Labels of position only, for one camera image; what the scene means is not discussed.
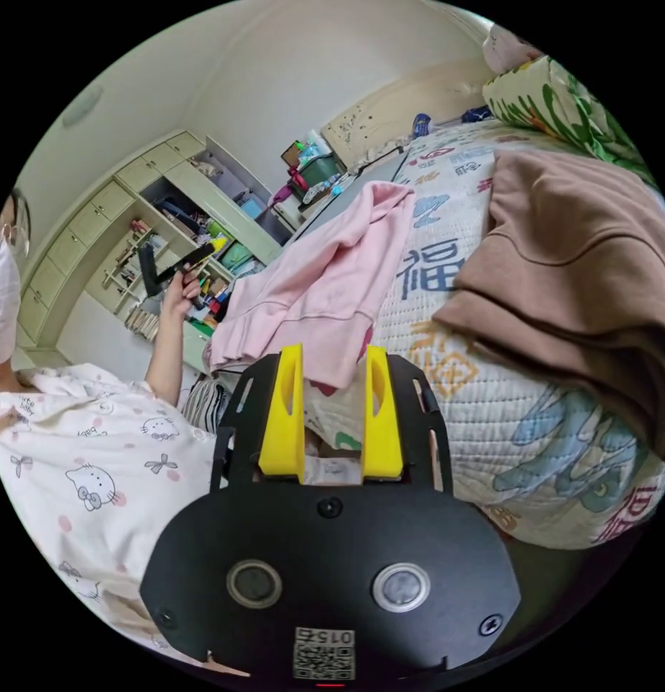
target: bed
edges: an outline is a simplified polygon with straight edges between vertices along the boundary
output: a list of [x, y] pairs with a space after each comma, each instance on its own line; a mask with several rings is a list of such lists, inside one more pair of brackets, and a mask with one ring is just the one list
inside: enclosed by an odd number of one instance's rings
[[[345, 147], [353, 142], [352, 135]], [[495, 148], [579, 154], [495, 119], [415, 140], [392, 178], [415, 189], [414, 227], [372, 343], [413, 361], [431, 382], [448, 429], [456, 496], [522, 541], [585, 549], [652, 513], [665, 490], [665, 464], [583, 392], [490, 363], [431, 322], [485, 230]], [[307, 383], [307, 427], [333, 448], [359, 450], [363, 390], [363, 363], [345, 391], [327, 396]]]

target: striped cloth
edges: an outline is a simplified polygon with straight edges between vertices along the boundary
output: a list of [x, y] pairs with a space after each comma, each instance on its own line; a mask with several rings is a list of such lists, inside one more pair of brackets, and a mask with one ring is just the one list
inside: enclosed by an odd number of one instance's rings
[[216, 380], [196, 382], [183, 407], [183, 416], [193, 427], [216, 435], [230, 398], [231, 394]]

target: headboard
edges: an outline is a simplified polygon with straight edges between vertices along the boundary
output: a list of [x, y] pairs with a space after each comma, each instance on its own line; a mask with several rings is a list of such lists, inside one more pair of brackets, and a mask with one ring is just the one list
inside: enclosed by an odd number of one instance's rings
[[423, 68], [365, 96], [324, 125], [321, 134], [351, 168], [371, 147], [409, 135], [418, 113], [445, 123], [484, 105], [482, 87], [492, 78], [481, 56]]

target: hand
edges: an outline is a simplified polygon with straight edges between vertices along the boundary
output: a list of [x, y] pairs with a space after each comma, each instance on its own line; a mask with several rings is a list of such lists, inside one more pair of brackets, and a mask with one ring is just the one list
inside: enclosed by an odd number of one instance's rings
[[178, 322], [183, 319], [191, 306], [191, 301], [200, 293], [201, 285], [192, 272], [176, 272], [172, 282], [164, 293], [161, 318]]

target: face mask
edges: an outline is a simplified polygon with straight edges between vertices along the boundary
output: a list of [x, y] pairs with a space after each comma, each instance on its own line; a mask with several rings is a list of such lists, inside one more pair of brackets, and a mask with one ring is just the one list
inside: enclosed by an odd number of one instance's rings
[[15, 351], [20, 275], [8, 244], [0, 242], [0, 365]]

